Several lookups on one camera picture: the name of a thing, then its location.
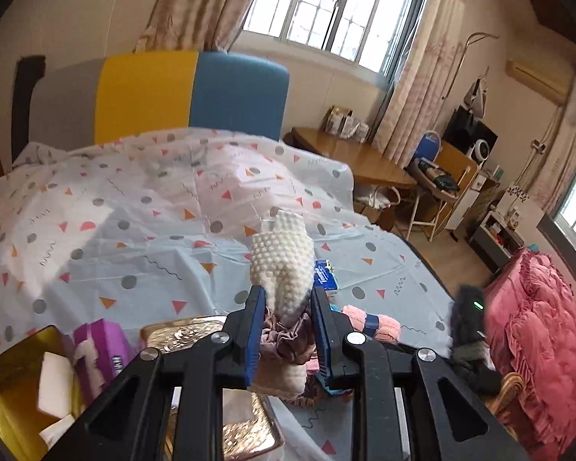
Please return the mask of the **pink satin scrunchie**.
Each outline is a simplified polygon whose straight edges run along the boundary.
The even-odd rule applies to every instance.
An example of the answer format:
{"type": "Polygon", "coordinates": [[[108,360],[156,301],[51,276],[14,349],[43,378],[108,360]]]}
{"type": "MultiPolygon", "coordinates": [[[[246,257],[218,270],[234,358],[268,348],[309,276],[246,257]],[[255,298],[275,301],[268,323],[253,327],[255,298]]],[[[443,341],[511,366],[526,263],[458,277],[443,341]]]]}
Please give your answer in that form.
{"type": "Polygon", "coordinates": [[[266,308],[260,338],[260,355],[267,360],[306,364],[315,352],[313,323],[306,309],[290,328],[266,308]]]}

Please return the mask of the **pink towel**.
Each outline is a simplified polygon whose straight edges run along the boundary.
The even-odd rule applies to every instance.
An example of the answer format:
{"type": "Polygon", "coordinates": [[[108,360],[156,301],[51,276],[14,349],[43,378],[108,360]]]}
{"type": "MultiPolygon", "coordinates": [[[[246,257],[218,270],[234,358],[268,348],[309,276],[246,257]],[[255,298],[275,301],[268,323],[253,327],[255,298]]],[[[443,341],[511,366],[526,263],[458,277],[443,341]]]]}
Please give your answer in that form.
{"type": "Polygon", "coordinates": [[[343,306],[341,312],[349,318],[355,331],[378,342],[396,343],[401,337],[401,324],[393,317],[368,313],[353,305],[343,306]]]}

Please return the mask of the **white waffle cloth with scrunchie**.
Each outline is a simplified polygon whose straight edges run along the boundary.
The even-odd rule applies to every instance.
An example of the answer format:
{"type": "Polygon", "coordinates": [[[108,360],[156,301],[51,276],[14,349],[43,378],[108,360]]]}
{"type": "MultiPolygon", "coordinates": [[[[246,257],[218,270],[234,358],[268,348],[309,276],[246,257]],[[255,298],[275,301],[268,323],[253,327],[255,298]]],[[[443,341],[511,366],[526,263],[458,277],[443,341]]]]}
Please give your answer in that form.
{"type": "Polygon", "coordinates": [[[275,319],[292,328],[305,311],[314,282],[314,242],[303,217],[279,210],[264,220],[250,255],[250,282],[265,290],[275,319]]]}

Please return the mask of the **beige knit cloth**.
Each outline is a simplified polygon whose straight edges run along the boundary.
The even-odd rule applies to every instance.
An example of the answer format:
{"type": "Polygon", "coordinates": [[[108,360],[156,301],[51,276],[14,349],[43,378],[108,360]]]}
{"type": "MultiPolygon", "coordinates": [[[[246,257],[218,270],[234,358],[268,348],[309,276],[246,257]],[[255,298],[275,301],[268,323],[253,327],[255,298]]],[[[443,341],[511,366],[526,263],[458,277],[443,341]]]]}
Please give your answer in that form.
{"type": "Polygon", "coordinates": [[[263,395],[296,398],[305,391],[307,362],[308,358],[292,362],[261,355],[250,388],[263,395]]]}

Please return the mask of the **white wet wipes pack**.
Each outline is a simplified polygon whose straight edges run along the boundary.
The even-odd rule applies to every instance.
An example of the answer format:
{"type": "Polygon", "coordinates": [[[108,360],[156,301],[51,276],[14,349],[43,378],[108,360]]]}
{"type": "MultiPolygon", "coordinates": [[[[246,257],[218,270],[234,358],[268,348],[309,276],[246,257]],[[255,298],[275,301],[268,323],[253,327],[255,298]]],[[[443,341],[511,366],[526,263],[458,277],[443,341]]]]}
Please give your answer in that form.
{"type": "Polygon", "coordinates": [[[55,423],[52,423],[40,431],[39,436],[46,444],[46,447],[51,448],[74,424],[75,420],[76,419],[71,414],[67,414],[65,417],[60,418],[59,420],[55,421],[55,423]]]}

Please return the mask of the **blue pocket tissue pack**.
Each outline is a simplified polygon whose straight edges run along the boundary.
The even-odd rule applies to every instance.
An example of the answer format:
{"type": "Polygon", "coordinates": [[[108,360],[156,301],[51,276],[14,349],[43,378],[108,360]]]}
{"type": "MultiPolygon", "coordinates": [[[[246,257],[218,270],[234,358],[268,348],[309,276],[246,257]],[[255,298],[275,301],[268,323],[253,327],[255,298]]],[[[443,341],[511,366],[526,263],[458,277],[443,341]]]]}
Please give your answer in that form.
{"type": "Polygon", "coordinates": [[[329,260],[315,260],[313,285],[322,288],[327,294],[336,294],[338,283],[329,260]]]}

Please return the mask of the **white handbag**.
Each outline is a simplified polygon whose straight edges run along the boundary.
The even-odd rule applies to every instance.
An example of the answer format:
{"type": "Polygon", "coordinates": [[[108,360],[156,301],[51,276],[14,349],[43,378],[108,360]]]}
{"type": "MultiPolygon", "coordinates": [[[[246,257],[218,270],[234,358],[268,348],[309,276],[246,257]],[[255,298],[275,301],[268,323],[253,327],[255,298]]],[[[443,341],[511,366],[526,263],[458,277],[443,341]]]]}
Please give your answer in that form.
{"type": "Polygon", "coordinates": [[[394,186],[361,184],[354,189],[354,201],[375,210],[385,210],[397,206],[402,197],[394,186]]]}

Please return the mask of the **purple tissue box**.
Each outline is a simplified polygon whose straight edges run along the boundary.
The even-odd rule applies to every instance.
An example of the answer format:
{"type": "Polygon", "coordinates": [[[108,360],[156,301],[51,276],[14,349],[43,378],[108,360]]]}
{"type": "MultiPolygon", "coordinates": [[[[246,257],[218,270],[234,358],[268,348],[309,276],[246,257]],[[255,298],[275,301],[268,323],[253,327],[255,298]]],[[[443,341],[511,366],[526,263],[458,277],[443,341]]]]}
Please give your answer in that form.
{"type": "Polygon", "coordinates": [[[73,367],[90,405],[136,356],[118,323],[96,320],[73,332],[73,367]]]}

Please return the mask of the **wooden desk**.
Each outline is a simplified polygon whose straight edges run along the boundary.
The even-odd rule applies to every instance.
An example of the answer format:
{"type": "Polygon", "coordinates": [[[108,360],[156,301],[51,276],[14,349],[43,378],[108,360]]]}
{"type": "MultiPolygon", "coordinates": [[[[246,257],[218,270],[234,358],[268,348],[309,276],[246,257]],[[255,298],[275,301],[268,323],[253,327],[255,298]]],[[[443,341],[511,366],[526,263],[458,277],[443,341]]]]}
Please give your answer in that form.
{"type": "Polygon", "coordinates": [[[357,184],[382,185],[397,189],[412,189],[416,180],[371,145],[336,138],[310,128],[293,128],[284,137],[288,145],[319,156],[345,163],[357,184]]]}

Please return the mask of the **white low cabinet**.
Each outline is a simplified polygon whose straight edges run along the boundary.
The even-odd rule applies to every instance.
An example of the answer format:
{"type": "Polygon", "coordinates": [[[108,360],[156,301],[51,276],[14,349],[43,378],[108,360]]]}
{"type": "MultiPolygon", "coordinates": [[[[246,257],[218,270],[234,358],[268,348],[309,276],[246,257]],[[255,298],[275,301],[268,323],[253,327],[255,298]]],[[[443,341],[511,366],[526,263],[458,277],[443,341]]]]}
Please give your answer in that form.
{"type": "Polygon", "coordinates": [[[517,184],[512,183],[489,205],[468,244],[496,274],[523,249],[549,253],[551,246],[538,229],[543,210],[517,184]]]}

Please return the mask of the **packets on desk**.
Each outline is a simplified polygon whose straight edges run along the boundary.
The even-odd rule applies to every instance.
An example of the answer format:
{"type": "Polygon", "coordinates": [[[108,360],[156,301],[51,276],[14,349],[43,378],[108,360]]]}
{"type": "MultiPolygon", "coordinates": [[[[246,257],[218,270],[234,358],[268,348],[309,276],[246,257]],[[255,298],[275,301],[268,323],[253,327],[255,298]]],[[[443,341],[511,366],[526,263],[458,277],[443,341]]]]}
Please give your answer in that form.
{"type": "Polygon", "coordinates": [[[364,144],[369,126],[354,115],[351,109],[332,106],[323,118],[320,129],[329,135],[364,144]]]}

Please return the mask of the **white foam block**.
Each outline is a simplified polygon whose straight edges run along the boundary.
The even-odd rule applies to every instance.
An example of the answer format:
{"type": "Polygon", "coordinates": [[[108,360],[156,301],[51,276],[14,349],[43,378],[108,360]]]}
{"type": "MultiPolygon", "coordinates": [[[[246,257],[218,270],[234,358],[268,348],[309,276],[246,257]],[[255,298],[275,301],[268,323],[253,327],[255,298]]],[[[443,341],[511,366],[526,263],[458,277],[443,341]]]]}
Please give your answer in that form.
{"type": "Polygon", "coordinates": [[[38,385],[37,409],[61,420],[71,412],[73,367],[66,357],[45,352],[38,385]]]}

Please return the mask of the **gold metal tin tray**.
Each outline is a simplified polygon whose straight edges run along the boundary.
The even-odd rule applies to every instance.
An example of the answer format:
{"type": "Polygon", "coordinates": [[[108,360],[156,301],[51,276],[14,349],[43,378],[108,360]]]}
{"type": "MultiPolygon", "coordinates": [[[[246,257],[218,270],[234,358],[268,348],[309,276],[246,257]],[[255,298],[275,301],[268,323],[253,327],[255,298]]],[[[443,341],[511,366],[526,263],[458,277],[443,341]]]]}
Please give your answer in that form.
{"type": "Polygon", "coordinates": [[[48,326],[0,355],[0,459],[40,460],[48,452],[40,432],[58,418],[38,409],[46,353],[70,361],[73,342],[55,326],[48,326]]]}

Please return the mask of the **grey yellow blue headboard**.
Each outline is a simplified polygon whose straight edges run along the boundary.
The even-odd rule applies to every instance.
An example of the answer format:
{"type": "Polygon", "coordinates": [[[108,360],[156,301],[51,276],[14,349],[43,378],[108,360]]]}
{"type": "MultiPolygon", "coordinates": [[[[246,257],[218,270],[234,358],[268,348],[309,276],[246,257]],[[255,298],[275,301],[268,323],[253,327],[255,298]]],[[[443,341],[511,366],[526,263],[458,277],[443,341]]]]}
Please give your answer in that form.
{"type": "Polygon", "coordinates": [[[62,150],[194,127],[279,139],[288,70],[226,52],[156,51],[86,60],[32,88],[28,135],[62,150]]]}

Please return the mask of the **wall air conditioner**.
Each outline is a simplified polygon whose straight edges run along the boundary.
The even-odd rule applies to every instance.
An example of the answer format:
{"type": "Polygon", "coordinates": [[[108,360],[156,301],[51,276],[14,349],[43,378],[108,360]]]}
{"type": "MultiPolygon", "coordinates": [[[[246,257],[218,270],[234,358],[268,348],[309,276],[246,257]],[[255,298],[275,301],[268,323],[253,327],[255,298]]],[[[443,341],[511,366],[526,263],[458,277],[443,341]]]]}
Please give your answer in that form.
{"type": "Polygon", "coordinates": [[[508,60],[506,63],[506,74],[551,103],[561,106],[567,100],[569,92],[568,85],[540,73],[523,63],[508,60]]]}

